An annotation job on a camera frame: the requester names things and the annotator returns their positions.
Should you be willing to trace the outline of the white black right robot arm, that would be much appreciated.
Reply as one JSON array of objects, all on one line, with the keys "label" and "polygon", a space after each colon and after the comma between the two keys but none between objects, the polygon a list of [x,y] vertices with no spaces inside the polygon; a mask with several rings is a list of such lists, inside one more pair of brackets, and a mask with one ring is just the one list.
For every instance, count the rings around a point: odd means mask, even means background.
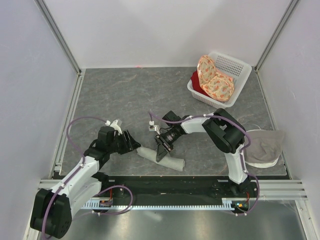
[{"label": "white black right robot arm", "polygon": [[203,115],[186,115],[179,117],[173,111],[167,112],[160,121],[169,127],[166,132],[155,136],[157,143],[156,161],[160,162],[174,148],[174,142],[183,135],[205,133],[214,145],[223,152],[228,178],[231,181],[229,191],[235,197],[242,196],[247,191],[250,178],[244,163],[245,128],[225,109]]}]

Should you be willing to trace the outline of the white plastic basket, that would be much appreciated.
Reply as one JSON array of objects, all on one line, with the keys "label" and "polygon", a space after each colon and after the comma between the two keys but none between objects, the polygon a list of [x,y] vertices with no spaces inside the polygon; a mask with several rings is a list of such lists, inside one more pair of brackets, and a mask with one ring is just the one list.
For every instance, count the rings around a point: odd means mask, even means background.
[{"label": "white plastic basket", "polygon": [[230,108],[238,99],[252,67],[237,58],[213,51],[198,60],[187,89],[193,98],[218,108]]}]

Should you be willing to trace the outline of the red cloth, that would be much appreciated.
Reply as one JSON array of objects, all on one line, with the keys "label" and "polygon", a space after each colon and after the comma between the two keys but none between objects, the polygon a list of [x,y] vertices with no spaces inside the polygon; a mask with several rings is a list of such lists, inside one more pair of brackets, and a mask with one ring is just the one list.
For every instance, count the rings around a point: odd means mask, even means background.
[{"label": "red cloth", "polygon": [[200,94],[202,94],[202,95],[204,95],[204,96],[206,96],[206,97],[210,97],[210,96],[200,87],[200,82],[199,82],[199,77],[198,77],[198,72],[197,72],[197,70],[192,73],[192,76],[190,77],[190,79],[191,79],[191,82],[192,82],[192,87],[193,87],[193,89],[194,89],[196,92],[198,92],[198,93],[200,93]]}]

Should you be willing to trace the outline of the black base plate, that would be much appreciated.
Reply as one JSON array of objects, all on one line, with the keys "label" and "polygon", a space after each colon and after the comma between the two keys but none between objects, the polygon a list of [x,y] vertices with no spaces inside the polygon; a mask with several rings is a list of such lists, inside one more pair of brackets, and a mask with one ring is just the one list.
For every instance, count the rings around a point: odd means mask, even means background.
[{"label": "black base plate", "polygon": [[252,177],[236,184],[222,176],[107,176],[102,180],[102,188],[120,185],[138,194],[209,194],[214,198],[255,198],[258,186]]}]

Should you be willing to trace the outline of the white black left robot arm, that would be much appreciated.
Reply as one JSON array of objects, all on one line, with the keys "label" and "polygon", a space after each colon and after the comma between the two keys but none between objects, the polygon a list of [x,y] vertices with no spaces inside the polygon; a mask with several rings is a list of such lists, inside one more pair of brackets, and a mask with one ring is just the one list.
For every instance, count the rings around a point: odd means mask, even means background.
[{"label": "white black left robot arm", "polygon": [[100,169],[111,154],[130,153],[141,147],[127,130],[119,132],[111,126],[103,126],[79,163],[49,189],[41,188],[35,195],[30,227],[57,239],[69,230],[73,217],[95,195],[106,196],[108,182],[99,179]]}]

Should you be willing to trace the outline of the grey cloth napkin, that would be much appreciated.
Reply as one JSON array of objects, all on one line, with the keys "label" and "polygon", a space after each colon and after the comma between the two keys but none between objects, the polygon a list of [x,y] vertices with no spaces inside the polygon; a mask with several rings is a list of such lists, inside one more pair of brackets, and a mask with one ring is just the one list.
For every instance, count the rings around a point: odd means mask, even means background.
[{"label": "grey cloth napkin", "polygon": [[185,160],[182,158],[175,158],[167,154],[162,160],[159,162],[156,161],[157,157],[157,152],[155,150],[152,150],[147,147],[139,147],[136,150],[137,154],[144,158],[147,159],[157,165],[163,166],[168,169],[172,169],[178,172],[182,172],[185,166]]}]

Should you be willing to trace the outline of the floral patterned cloth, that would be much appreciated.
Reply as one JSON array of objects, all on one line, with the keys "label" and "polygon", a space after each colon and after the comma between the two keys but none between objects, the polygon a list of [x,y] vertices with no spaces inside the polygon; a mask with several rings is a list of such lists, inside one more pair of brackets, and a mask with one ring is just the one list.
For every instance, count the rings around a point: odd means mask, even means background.
[{"label": "floral patterned cloth", "polygon": [[197,74],[200,87],[210,98],[224,103],[233,95],[235,91],[233,78],[218,70],[215,61],[210,56],[200,57]]}]

